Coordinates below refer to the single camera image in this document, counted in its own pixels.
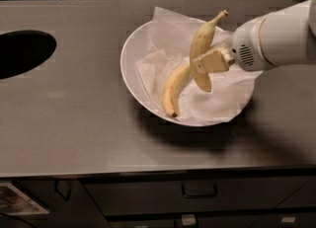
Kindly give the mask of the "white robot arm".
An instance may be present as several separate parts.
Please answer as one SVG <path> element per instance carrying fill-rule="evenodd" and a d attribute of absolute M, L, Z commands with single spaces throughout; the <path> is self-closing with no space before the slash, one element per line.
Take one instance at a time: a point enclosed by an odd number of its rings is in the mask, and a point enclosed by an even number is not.
<path fill-rule="evenodd" d="M 240 26 L 193 60 L 193 70 L 222 72 L 236 63 L 245 71 L 264 71 L 316 61 L 316 0 L 268 13 Z"/>

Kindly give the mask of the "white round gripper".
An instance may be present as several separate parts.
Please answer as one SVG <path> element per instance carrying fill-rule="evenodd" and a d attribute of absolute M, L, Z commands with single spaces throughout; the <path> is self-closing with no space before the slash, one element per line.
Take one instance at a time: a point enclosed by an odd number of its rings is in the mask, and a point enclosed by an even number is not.
<path fill-rule="evenodd" d="M 277 67 L 277 18 L 268 14 L 239 27 L 231 38 L 211 46 L 211 50 L 193 60 L 198 73 L 221 73 L 235 62 L 225 48 L 234 52 L 236 62 L 245 71 L 264 71 Z"/>

